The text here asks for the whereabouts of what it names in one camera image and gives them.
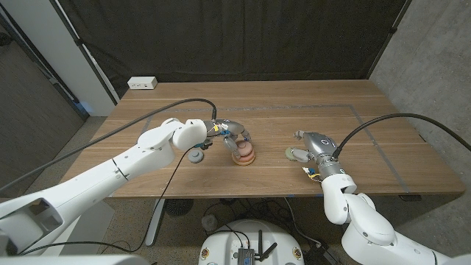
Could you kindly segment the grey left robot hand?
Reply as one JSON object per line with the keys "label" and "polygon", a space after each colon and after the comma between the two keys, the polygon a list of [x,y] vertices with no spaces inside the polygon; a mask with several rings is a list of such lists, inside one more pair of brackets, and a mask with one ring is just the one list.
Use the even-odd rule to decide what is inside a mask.
{"label": "grey left robot hand", "polygon": [[213,144],[213,138],[222,137],[224,146],[231,151],[236,159],[240,159],[242,154],[238,151],[236,139],[241,135],[245,141],[252,142],[249,131],[242,124],[229,119],[213,119],[204,121],[207,130],[207,137],[200,148],[205,150]]}

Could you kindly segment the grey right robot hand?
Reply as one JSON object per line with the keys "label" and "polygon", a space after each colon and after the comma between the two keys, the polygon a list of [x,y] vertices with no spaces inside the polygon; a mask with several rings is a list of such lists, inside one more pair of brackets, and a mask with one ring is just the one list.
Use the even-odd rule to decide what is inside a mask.
{"label": "grey right robot hand", "polygon": [[294,137],[305,145],[305,150],[293,148],[293,157],[301,162],[313,161],[318,168],[319,179],[323,181],[327,177],[335,174],[343,174],[344,170],[333,157],[336,151],[336,143],[326,135],[317,132],[296,131]]}

